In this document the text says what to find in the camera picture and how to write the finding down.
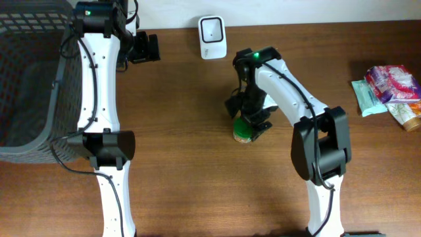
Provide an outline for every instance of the plastic crate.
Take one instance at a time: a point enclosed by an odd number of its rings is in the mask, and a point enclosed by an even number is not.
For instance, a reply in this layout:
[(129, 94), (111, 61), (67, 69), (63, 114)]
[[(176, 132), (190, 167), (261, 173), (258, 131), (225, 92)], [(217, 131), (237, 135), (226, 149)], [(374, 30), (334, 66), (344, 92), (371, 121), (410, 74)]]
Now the plastic crate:
[[(65, 0), (0, 2), (0, 161), (53, 163), (49, 141), (77, 129), (80, 56), (59, 55), (71, 10)], [(76, 39), (65, 49), (78, 52)], [(77, 158), (66, 141), (55, 149)]]

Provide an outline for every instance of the robotic arm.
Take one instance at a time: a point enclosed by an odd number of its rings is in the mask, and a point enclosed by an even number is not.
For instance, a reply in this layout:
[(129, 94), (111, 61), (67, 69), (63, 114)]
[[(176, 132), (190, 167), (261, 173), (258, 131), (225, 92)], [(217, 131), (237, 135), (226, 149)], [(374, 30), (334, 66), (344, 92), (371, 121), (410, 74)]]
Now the robotic arm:
[[(281, 109), (294, 127), (291, 159), (309, 193), (307, 236), (342, 236), (339, 193), (345, 166), (351, 161), (345, 111), (341, 107), (329, 109), (312, 96), (273, 47), (240, 51), (233, 65), (239, 76), (239, 88), (226, 102), (229, 114), (234, 118), (241, 111), (240, 119), (253, 129), (251, 140), (255, 141), (272, 127), (266, 121), (270, 113)], [(244, 92), (241, 81), (247, 83)], [(318, 139), (315, 125), (327, 136)]]
[(130, 212), (128, 172), (136, 141), (132, 131), (120, 131), (116, 111), (116, 68), (128, 62), (160, 60), (156, 35), (136, 32), (139, 17), (128, 0), (79, 2), (71, 28), (80, 39), (82, 108), (78, 136), (68, 144), (89, 159), (101, 191), (103, 236), (136, 236)]

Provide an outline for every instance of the pink snack bag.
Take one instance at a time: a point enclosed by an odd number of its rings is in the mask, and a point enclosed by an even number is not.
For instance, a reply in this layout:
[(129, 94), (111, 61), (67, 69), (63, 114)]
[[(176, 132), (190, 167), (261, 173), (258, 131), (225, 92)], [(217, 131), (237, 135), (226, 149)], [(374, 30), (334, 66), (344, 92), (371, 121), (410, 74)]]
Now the pink snack bag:
[(403, 66), (374, 66), (364, 77), (382, 103), (414, 103), (421, 100), (421, 87)]

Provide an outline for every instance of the wooden table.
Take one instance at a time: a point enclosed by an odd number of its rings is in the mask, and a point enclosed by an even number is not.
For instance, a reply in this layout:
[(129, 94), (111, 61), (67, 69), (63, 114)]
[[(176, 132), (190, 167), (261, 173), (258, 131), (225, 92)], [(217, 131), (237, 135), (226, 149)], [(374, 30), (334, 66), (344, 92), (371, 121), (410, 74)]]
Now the wooden table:
[[(346, 231), (421, 233), (421, 131), (388, 113), (360, 116), (350, 81), (374, 65), (421, 78), (421, 22), (227, 28), (228, 55), (200, 58), (197, 29), (158, 34), (162, 61), (117, 77), (118, 117), (136, 133), (130, 199), (138, 236), (277, 236), (303, 230), (307, 189), (289, 156), (292, 127), (277, 112), (253, 144), (232, 139), (224, 101), (237, 86), (236, 51), (272, 45), (319, 100), (349, 115), (353, 160), (341, 191)], [(79, 159), (69, 164), (88, 171)], [(100, 236), (96, 178), (58, 165), (0, 164), (2, 236)]]

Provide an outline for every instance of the teal package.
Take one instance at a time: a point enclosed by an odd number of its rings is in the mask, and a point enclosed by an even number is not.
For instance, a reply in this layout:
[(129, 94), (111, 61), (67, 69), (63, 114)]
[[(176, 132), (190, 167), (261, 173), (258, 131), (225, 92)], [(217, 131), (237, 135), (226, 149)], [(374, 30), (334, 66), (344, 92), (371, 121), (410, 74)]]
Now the teal package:
[(363, 117), (387, 111), (386, 106), (374, 95), (366, 80), (352, 82), (352, 85)]

